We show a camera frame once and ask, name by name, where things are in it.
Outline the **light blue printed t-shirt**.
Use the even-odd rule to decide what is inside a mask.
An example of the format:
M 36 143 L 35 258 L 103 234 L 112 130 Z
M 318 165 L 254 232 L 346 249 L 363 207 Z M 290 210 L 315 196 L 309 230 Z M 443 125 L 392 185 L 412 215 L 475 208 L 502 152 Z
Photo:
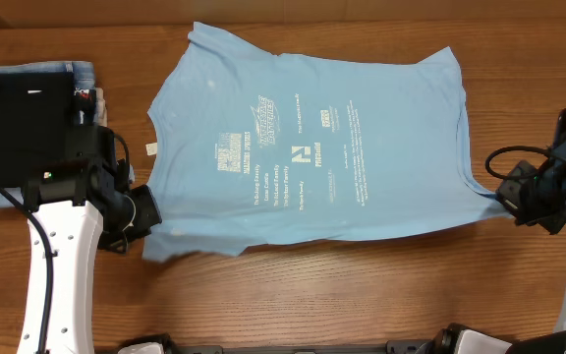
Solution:
M 415 64 L 275 55 L 195 24 L 149 111 L 163 262 L 259 245 L 372 241 L 505 215 L 472 174 L 450 48 Z

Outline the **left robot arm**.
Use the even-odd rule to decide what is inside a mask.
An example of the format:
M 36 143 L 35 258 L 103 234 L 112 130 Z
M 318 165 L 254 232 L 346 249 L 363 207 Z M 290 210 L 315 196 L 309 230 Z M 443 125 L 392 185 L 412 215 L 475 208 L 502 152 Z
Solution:
M 98 159 L 52 165 L 28 180 L 31 252 L 21 353 L 91 353 L 95 257 L 147 236 L 161 216 L 147 185 L 118 186 Z

